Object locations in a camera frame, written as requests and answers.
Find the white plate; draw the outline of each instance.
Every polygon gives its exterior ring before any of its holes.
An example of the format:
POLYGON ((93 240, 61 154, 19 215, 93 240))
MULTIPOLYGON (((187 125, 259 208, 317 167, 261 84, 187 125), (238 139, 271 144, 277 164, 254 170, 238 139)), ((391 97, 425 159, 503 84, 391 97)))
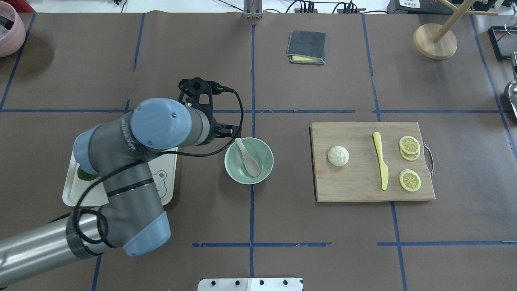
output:
MULTIPOLYGON (((168 151, 176 151, 178 148, 169 149, 168 151)), ((169 154, 157 157, 149 162, 149 168, 153 174, 156 189, 160 195, 162 205, 169 203, 172 199, 174 188, 174 176, 176 174, 176 158, 177 155, 169 154)), ((83 181, 77 177, 77 169, 79 164, 75 161, 72 151, 68 173, 66 175, 65 187, 63 188, 63 202, 68 206, 75 206, 79 197, 93 182, 83 181)), ((81 206, 101 206, 108 203, 108 197, 102 185, 93 188, 84 198, 81 206)))

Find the white spoon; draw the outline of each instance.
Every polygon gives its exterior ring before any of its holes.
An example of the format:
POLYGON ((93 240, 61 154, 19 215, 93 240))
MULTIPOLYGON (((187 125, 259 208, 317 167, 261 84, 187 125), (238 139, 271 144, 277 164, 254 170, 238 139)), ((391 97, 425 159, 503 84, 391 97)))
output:
POLYGON ((240 138, 235 139, 235 143, 239 146, 240 152, 242 153, 242 157, 244 158, 244 167, 250 176, 257 177, 260 175, 260 167, 257 161, 248 153, 242 140, 240 138))

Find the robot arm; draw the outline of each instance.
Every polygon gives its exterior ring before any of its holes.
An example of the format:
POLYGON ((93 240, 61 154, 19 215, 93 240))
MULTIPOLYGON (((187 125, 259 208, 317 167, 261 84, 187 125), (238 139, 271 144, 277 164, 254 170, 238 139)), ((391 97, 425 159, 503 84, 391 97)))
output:
POLYGON ((200 78, 182 80, 179 88, 179 101, 148 99, 119 120, 77 137, 73 148, 81 168, 112 175, 102 183, 109 203, 76 208, 66 218, 0 241, 0 287, 109 248, 123 247, 129 256, 138 256, 167 242, 169 220, 147 162, 165 149, 207 144, 216 137, 233 139, 242 126, 242 119, 239 126, 226 126, 212 116, 212 94, 236 93, 233 89, 200 78), (199 103, 201 94, 208 95, 208 105, 199 103))

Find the plastic knife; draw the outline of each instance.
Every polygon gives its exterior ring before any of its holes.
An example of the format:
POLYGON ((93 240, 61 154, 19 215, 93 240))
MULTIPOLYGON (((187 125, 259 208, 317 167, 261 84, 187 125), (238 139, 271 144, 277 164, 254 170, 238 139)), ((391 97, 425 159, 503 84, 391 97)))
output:
POLYGON ((381 134, 379 132, 373 133, 373 142, 375 143, 375 149, 377 151, 377 157, 379 159, 379 168, 381 169, 381 185, 383 190, 388 187, 388 166, 384 163, 383 159, 383 142, 381 140, 381 134))

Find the blue tape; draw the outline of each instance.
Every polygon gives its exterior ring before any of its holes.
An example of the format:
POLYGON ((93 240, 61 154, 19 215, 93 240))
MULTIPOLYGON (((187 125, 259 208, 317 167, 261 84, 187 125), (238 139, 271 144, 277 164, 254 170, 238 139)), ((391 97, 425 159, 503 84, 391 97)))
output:
MULTIPOLYGON (((310 248, 325 248, 332 245, 331 242, 253 242, 253 247, 257 248, 285 248, 294 246, 308 246, 310 248)), ((247 242, 202 242, 193 243, 193 248, 249 248, 250 243, 247 242)))
POLYGON ((138 42, 136 43, 136 51, 134 52, 133 72, 136 69, 136 62, 138 61, 138 52, 140 51, 140 41, 142 40, 142 31, 144 30, 145 13, 142 13, 142 20, 140 21, 140 32, 138 33, 138 42))
POLYGON ((254 245, 258 248, 285 248, 294 246, 308 246, 310 248, 325 248, 331 245, 331 242, 256 242, 254 245))
MULTIPOLYGON (((255 26, 251 26, 251 136, 255 137, 255 26)), ((254 271, 254 230, 255 225, 255 191, 250 185, 250 278, 255 276, 254 271)))
POLYGON ((124 109, 2 109, 1 112, 17 113, 124 113, 124 109))
POLYGON ((402 277, 402 287, 407 291, 406 270, 404 269, 404 257, 402 256, 402 246, 400 244, 399 223, 397 222, 397 211, 395 202, 391 202, 391 217, 393 218, 393 227, 395 229, 395 239, 397 240, 397 252, 399 255, 400 275, 402 277))
POLYGON ((497 103, 497 108, 499 109, 499 114, 501 115, 501 119, 505 126, 506 137, 508 138, 508 141, 510 142, 510 147, 512 148, 513 158, 517 162, 517 151, 515 151, 515 145, 513 143, 512 136, 510 135, 510 130, 508 129, 508 124, 506 123, 505 115, 503 113, 503 107, 501 106, 501 102, 499 102, 497 92, 495 91, 494 82, 492 81, 492 75, 490 75, 490 71, 488 70, 488 65, 486 65, 483 50, 481 49, 481 44, 479 43, 478 31, 477 31, 476 25, 474 23, 474 17, 472 17, 472 15, 470 15, 470 23, 472 24, 472 30, 473 30, 474 36, 476 38, 476 44, 478 45, 479 55, 481 56, 481 61, 483 62, 483 66, 485 68, 486 75, 488 76, 488 81, 490 82, 490 87, 492 87, 492 93, 494 94, 494 99, 495 99, 495 102, 497 103))
MULTIPOLYGON (((214 113, 240 113, 240 110, 239 109, 230 109, 230 110, 219 109, 219 110, 214 110, 214 113)), ((244 113, 252 113, 252 110, 244 110, 244 113)))
POLYGON ((499 110, 379 110, 380 113, 499 113, 499 110))
POLYGON ((193 248, 248 248, 250 246, 247 242, 202 242, 193 243, 193 248))
POLYGON ((255 137, 255 25, 256 24, 251 26, 251 136, 252 137, 255 137))
POLYGON ((2 101, 0 102, 0 110, 4 107, 5 99, 7 98, 7 93, 9 93, 9 88, 11 88, 11 82, 14 78, 14 73, 16 73, 16 69, 18 68, 18 64, 20 62, 20 58, 22 57, 23 49, 25 48, 25 44, 29 38, 29 34, 31 33, 32 24, 34 23, 34 18, 36 18, 36 14, 34 13, 31 18, 31 23, 27 28, 27 32, 25 33, 25 40, 23 41, 22 46, 20 47, 20 51, 18 52, 18 56, 16 57, 16 61, 14 66, 12 67, 11 76, 9 77, 9 81, 7 81, 7 86, 5 87, 4 96, 2 97, 2 101))
POLYGON ((97 279, 99 278, 99 269, 100 269, 100 260, 102 259, 102 255, 97 257, 97 262, 95 263, 95 273, 94 273, 94 281, 92 282, 92 291, 97 289, 97 279))
POLYGON ((377 246, 462 246, 462 245, 504 245, 517 246, 517 241, 408 241, 408 242, 378 242, 377 246))
POLYGON ((256 113, 355 113, 355 110, 256 110, 256 113))
POLYGON ((255 188, 250 185, 250 278, 254 274, 254 247, 255 247, 255 188))
POLYGON ((370 80, 372 82, 372 90, 373 96, 375 97, 375 113, 377 114, 377 121, 381 121, 381 112, 379 111, 379 101, 377 99, 377 89, 375 89, 375 83, 373 82, 373 65, 372 65, 372 57, 370 56, 370 44, 368 42, 368 32, 366 30, 366 19, 364 15, 361 14, 362 18, 362 30, 364 32, 364 42, 366 43, 366 53, 368 56, 368 66, 370 68, 370 80))
POLYGON ((126 102, 126 106, 124 107, 124 114, 128 113, 129 112, 129 101, 131 99, 128 99, 128 101, 126 102))
MULTIPOLYGON (((255 109, 255 110, 244 110, 244 113, 355 113, 355 110, 294 110, 294 109, 255 109)), ((214 113, 240 113, 240 110, 236 109, 219 109, 214 110, 214 113)))

